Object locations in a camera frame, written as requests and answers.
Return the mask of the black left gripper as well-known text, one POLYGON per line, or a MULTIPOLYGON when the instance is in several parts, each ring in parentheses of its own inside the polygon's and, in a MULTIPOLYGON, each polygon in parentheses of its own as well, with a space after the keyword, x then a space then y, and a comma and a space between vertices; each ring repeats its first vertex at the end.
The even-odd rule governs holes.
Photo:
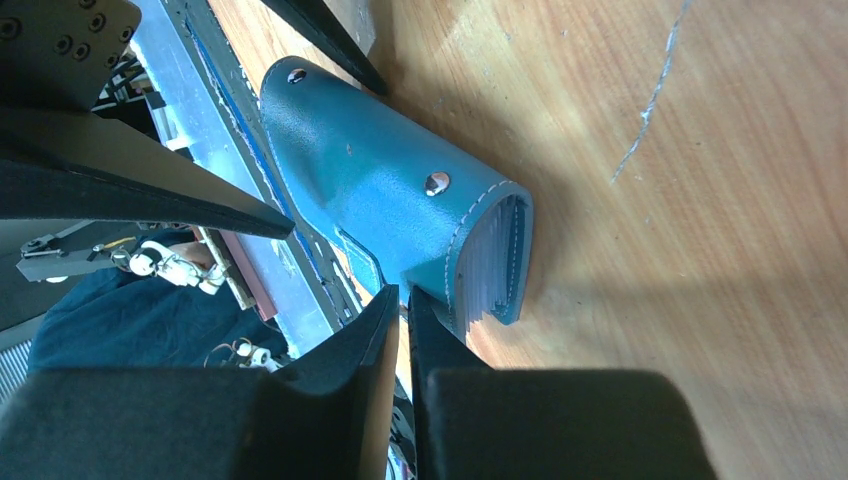
MULTIPOLYGON (((1 104, 86 112, 141 23, 129 1, 1 3, 1 104)), ((1 110, 1 216, 172 222, 285 239, 275 208, 130 126, 1 110)))

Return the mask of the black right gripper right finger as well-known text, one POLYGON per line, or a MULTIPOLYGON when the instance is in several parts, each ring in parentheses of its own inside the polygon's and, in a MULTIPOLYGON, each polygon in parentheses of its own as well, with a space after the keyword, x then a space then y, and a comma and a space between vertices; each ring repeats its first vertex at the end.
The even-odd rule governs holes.
POLYGON ((633 369, 496 369, 414 288, 408 307, 421 479, 713 479, 692 411, 633 369))

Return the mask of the blue leather card holder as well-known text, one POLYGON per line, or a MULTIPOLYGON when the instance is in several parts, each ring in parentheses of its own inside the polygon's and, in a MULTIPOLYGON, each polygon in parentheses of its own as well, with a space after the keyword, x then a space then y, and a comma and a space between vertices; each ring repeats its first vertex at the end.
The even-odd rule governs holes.
POLYGON ((271 155, 292 203, 343 250, 370 293, 430 295, 464 336, 520 316, 532 247, 530 192, 318 65, 276 61, 260 89, 271 155))

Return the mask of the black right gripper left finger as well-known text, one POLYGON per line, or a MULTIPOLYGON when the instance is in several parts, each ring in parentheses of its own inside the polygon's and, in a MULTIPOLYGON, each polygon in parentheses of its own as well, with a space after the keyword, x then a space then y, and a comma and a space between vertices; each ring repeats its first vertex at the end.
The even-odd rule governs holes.
POLYGON ((64 369, 1 418, 5 479, 382 479, 399 289, 275 372, 64 369))

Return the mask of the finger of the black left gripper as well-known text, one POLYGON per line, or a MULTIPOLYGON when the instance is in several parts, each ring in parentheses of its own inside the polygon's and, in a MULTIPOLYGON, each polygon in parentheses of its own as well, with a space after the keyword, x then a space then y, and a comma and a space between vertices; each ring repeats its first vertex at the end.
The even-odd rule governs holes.
POLYGON ((386 81, 324 1, 262 0, 262 4, 366 88, 387 95, 386 81))

